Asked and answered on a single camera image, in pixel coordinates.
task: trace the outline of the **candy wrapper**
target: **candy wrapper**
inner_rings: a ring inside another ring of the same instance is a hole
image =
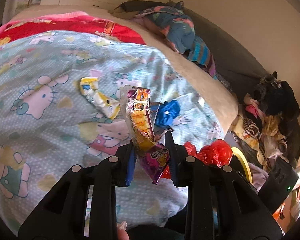
[[[114,119],[118,115],[120,103],[98,90],[98,78],[82,78],[80,81],[80,92],[89,103],[101,108],[106,117]]]
[[[137,160],[153,180],[158,180],[170,159],[169,151],[156,143],[153,132],[162,94],[151,89],[126,85],[121,93],[120,108],[136,149]]]

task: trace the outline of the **yellow snack packet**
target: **yellow snack packet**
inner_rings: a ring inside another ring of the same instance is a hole
[[[98,90],[98,78],[86,77],[80,81],[80,92],[89,103],[100,107],[104,115],[114,119],[120,111],[119,101],[106,96]]]

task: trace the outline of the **clothes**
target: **clothes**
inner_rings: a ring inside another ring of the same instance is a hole
[[[238,116],[233,121],[230,130],[233,131],[241,140],[247,143],[249,147],[255,150],[258,162],[261,164],[261,166],[266,166],[267,162],[260,152],[258,138],[252,137],[246,132],[246,130],[244,129],[244,120],[245,118],[243,116],[243,106],[240,104],[238,108]]]
[[[253,114],[256,119],[258,118],[258,112],[253,105],[246,106],[246,111]]]
[[[282,139],[278,141],[278,148],[280,152],[286,153],[287,152],[287,137],[284,136]]]
[[[259,192],[263,184],[268,179],[269,174],[266,171],[257,167],[256,165],[254,165],[253,163],[248,163],[248,165],[252,175],[252,184]]]
[[[272,75],[267,74],[264,78],[261,78],[259,84],[255,86],[253,91],[253,99],[261,102],[271,87],[281,87],[281,81],[277,81],[277,76],[278,74],[274,72]]]
[[[191,48],[195,37],[194,24],[183,11],[169,6],[157,6],[141,11],[135,17],[146,17],[158,26],[174,51],[183,54]]]
[[[274,137],[265,135],[263,137],[263,142],[265,145],[266,158],[276,159],[278,156],[282,155],[282,152],[280,152],[280,150],[278,148],[278,142],[275,140]]]
[[[230,93],[233,93],[232,85],[219,72],[215,72],[213,79],[218,80]]]
[[[131,0],[120,4],[118,8],[122,8],[125,12],[139,12],[156,6],[166,6],[166,4],[155,1]]]
[[[279,130],[287,137],[287,151],[284,156],[288,158],[289,163],[300,156],[300,125],[298,119],[287,122],[282,120],[279,124]]]
[[[247,144],[245,141],[243,141],[241,138],[239,138],[235,132],[231,132],[231,135],[233,136],[234,140],[236,141],[236,145],[231,145],[229,142],[226,140],[225,141],[231,146],[231,147],[237,147],[244,155],[246,158],[247,162],[253,163],[259,168],[262,168],[262,165],[259,163],[257,159],[257,151],[252,149],[249,144]]]
[[[215,75],[216,65],[212,53],[200,37],[195,36],[187,59],[204,65],[206,67],[205,71],[208,72],[210,76],[213,77]]]
[[[164,102],[160,104],[157,117],[155,119],[155,125],[159,127],[172,125],[173,119],[180,113],[180,105],[177,100],[171,100],[170,102]]]
[[[109,10],[108,12],[117,18],[125,19],[125,20],[133,19],[134,16],[139,13],[139,11],[125,12],[124,9],[119,8],[119,7],[116,9],[113,9],[113,10]]]
[[[249,105],[252,105],[254,106],[254,108],[256,109],[257,111],[257,115],[259,116],[259,118],[262,120],[262,123],[264,122],[264,117],[265,117],[265,113],[262,112],[260,109],[259,109],[259,101],[253,99],[250,94],[246,94],[245,97],[243,98],[243,102],[249,106]]]
[[[258,138],[262,131],[262,121],[257,116],[257,118],[253,115],[253,113],[244,111],[244,129],[251,137]]]
[[[262,133],[271,137],[276,137],[277,140],[283,138],[283,135],[279,131],[279,123],[281,118],[278,115],[268,115],[265,117],[265,124],[263,126]]]

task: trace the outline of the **mattress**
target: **mattress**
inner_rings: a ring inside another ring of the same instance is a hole
[[[160,37],[150,33],[137,23],[116,18],[104,9],[75,5],[40,5],[20,12],[12,20],[30,19],[47,14],[60,14],[74,11],[84,11],[95,17],[109,19],[139,33],[148,46],[159,49],[170,61],[175,71],[187,79],[213,109],[224,133],[228,131],[232,121],[238,114],[237,100],[219,81],[214,80],[182,55],[172,51],[164,44]]]

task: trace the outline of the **red blanket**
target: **red blanket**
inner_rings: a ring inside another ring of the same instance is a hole
[[[0,46],[17,39],[54,30],[92,34],[104,33],[116,37],[122,42],[145,44],[138,33],[126,26],[106,19],[81,15],[66,19],[43,16],[36,19],[8,23],[0,28]]]

